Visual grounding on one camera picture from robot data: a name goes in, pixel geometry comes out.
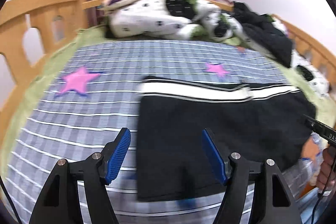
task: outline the folded black garment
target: folded black garment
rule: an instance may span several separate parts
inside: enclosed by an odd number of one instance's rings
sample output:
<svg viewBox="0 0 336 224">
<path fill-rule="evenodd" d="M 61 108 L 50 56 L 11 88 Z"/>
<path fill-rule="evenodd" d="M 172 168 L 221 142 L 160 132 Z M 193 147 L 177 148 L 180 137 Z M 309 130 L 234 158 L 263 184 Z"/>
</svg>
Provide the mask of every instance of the folded black garment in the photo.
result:
<svg viewBox="0 0 336 224">
<path fill-rule="evenodd" d="M 263 15 L 251 12 L 240 2 L 235 2 L 233 17 L 241 23 L 245 34 L 261 46 L 268 49 L 279 63 L 290 68 L 293 42 L 275 28 Z"/>
<path fill-rule="evenodd" d="M 273 159 L 283 171 L 300 158 L 311 134 L 302 115 L 315 117 L 315 107 L 291 85 L 204 85 L 148 77 L 140 90 L 140 201 L 194 198 L 224 190 L 202 150 L 204 128 L 211 128 L 232 152 L 252 161 Z"/>
</svg>

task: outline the human hand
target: human hand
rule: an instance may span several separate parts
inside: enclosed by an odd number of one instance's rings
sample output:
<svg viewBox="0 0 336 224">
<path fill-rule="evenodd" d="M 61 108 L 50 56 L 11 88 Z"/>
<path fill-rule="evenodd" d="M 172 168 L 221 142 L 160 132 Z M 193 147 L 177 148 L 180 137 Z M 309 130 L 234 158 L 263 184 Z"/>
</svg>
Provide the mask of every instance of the human hand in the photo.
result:
<svg viewBox="0 0 336 224">
<path fill-rule="evenodd" d="M 323 190 L 325 184 L 327 183 L 328 176 L 331 172 L 331 166 L 334 161 L 334 159 L 328 153 L 328 148 L 323 150 L 322 155 L 323 155 L 324 161 L 321 164 L 320 173 L 317 177 L 317 182 L 316 182 L 316 186 L 321 190 Z M 331 172 L 327 189 L 333 188 L 334 185 L 335 185 L 335 172 Z"/>
</svg>

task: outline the mattress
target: mattress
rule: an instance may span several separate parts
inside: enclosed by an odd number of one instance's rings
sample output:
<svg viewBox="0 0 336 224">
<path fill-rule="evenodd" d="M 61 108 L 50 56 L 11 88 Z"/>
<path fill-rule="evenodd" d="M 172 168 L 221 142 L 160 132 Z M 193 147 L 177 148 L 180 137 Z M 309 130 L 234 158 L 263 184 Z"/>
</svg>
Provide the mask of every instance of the mattress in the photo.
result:
<svg viewBox="0 0 336 224">
<path fill-rule="evenodd" d="M 219 77 L 206 72 L 206 63 L 221 63 L 227 74 Z M 81 66 L 100 73 L 87 85 L 87 96 L 75 92 L 58 96 L 64 84 L 62 77 Z M 137 85 L 146 75 L 200 83 L 288 83 L 275 63 L 258 52 L 217 43 L 113 41 L 78 49 L 44 91 L 11 151 L 5 184 L 24 223 L 29 222 L 41 187 L 58 159 L 85 159 L 114 140 L 121 127 L 130 129 L 132 142 L 117 179 L 106 187 L 119 221 L 212 223 L 223 193 L 196 198 L 191 204 L 137 202 Z M 293 194 L 298 195 L 309 172 L 305 162 L 299 160 L 284 175 Z M 79 197 L 83 220 L 91 223 L 82 182 Z M 252 198 L 250 185 L 241 223 L 248 221 Z"/>
</svg>

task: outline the star pattern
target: star pattern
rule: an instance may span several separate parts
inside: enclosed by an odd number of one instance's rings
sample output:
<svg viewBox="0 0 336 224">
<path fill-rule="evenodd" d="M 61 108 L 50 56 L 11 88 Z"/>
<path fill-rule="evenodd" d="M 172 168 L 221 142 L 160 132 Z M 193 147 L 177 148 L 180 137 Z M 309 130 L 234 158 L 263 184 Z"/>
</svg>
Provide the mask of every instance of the star pattern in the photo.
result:
<svg viewBox="0 0 336 224">
<path fill-rule="evenodd" d="M 219 77 L 224 77 L 225 74 L 228 72 L 223 69 L 222 64 L 210 64 L 206 63 L 207 69 L 205 70 L 206 72 L 215 72 Z"/>
<path fill-rule="evenodd" d="M 67 91 L 75 91 L 80 95 L 86 95 L 86 85 L 89 81 L 97 78 L 100 73 L 88 73 L 85 66 L 80 67 L 73 73 L 62 77 L 66 82 L 58 95 L 62 95 Z"/>
</svg>

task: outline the wooden bed frame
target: wooden bed frame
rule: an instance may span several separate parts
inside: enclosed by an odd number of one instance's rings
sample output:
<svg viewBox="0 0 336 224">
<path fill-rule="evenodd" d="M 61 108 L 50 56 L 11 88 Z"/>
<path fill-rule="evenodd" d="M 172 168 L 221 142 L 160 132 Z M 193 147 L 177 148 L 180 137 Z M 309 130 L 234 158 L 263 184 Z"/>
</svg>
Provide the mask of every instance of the wooden bed frame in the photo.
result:
<svg viewBox="0 0 336 224">
<path fill-rule="evenodd" d="M 223 10 L 232 10 L 231 6 L 209 1 Z M 0 111 L 0 147 L 11 117 L 31 81 L 42 72 L 46 60 L 76 36 L 79 28 L 88 27 L 85 10 L 96 7 L 101 2 L 102 0 L 10 0 L 0 10 L 0 54 L 4 55 L 16 84 Z M 26 14 L 30 14 L 31 26 L 40 31 L 45 52 L 33 66 L 22 45 L 23 35 L 27 31 Z M 52 22 L 57 16 L 64 20 L 64 38 L 58 42 L 52 32 Z M 307 33 L 280 20 L 287 27 L 289 37 L 296 42 L 297 51 L 303 56 L 310 55 L 312 64 L 326 76 L 333 87 L 336 84 L 336 57 Z"/>
</svg>

